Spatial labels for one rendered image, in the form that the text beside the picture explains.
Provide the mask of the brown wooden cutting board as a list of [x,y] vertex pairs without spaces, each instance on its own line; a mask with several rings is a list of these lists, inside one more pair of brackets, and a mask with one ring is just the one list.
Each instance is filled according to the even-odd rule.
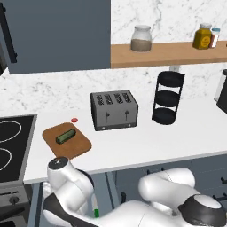
[[[76,135],[62,145],[57,144],[56,137],[70,129],[74,129],[76,131]],[[43,139],[56,157],[65,156],[68,159],[73,159],[91,149],[91,141],[84,136],[73,123],[69,122],[64,122],[52,128],[46,129],[43,132]]]

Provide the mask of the green cucumber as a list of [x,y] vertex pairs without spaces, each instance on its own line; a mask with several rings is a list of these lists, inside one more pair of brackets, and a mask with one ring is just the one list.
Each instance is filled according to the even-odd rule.
[[61,134],[60,136],[57,136],[56,137],[56,143],[59,144],[59,145],[62,145],[67,140],[74,137],[75,135],[76,135],[76,131],[74,129],[70,129],[70,130],[64,132],[63,134]]

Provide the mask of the grey four-slot toaster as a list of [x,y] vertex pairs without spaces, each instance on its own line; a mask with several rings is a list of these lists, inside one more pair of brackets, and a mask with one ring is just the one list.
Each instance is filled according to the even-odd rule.
[[93,92],[90,108],[95,131],[137,126],[138,103],[129,90]]

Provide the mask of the black three-tier stand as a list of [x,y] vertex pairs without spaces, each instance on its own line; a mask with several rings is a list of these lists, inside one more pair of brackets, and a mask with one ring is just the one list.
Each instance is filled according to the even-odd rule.
[[184,74],[173,71],[159,73],[153,102],[153,121],[162,125],[175,122],[183,85]]

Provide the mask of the blue-grey base cupboards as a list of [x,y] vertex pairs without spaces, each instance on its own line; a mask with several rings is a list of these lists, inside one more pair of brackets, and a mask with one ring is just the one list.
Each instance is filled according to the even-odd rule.
[[194,174],[195,189],[219,200],[227,209],[227,154],[222,154],[92,175],[99,214],[107,214],[122,201],[143,201],[137,188],[139,179],[171,168],[188,168]]

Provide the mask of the glass jar with white lid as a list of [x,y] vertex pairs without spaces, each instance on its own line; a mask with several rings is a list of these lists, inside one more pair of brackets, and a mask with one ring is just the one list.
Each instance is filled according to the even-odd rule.
[[148,52],[152,49],[151,27],[136,25],[131,37],[130,49],[137,52]]

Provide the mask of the black hob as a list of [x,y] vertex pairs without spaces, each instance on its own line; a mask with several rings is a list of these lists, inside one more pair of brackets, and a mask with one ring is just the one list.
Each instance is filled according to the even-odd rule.
[[35,114],[0,118],[0,183],[20,179],[35,120]]

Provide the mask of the black and white appliance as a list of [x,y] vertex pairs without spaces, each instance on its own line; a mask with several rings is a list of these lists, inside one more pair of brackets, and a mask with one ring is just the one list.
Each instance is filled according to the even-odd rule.
[[227,114],[227,69],[222,71],[222,76],[215,93],[215,102]]

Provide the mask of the yellow jar with grey lid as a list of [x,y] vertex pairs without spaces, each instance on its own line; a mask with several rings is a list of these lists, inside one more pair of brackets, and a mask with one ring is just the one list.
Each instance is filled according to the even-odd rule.
[[206,50],[210,44],[211,39],[211,25],[208,23],[201,23],[200,28],[196,31],[192,47],[198,50]]

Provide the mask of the small red and white shaker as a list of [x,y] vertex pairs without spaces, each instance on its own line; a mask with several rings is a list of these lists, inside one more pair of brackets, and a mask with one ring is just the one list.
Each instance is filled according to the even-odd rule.
[[216,47],[216,44],[217,44],[217,41],[218,41],[218,38],[220,35],[220,31],[221,31],[221,29],[218,27],[214,27],[211,29],[212,35],[211,35],[210,44],[209,44],[210,48]]

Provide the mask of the grey oven front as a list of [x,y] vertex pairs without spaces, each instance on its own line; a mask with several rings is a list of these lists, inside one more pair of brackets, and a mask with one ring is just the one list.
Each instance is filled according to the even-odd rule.
[[[27,227],[33,189],[30,185],[13,185],[0,188],[0,227]],[[9,198],[20,200],[12,205]]]

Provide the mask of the wooden wall shelf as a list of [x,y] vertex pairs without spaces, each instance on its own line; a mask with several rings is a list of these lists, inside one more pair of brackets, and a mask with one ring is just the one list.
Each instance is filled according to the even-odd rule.
[[180,66],[227,62],[227,41],[214,49],[197,50],[191,42],[154,43],[149,52],[135,52],[129,44],[111,46],[111,68]]

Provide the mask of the dark blue wall cupboard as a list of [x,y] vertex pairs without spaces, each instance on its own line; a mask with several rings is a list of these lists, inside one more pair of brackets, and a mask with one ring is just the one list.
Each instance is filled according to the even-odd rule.
[[111,0],[0,0],[17,62],[0,44],[11,74],[110,67]]

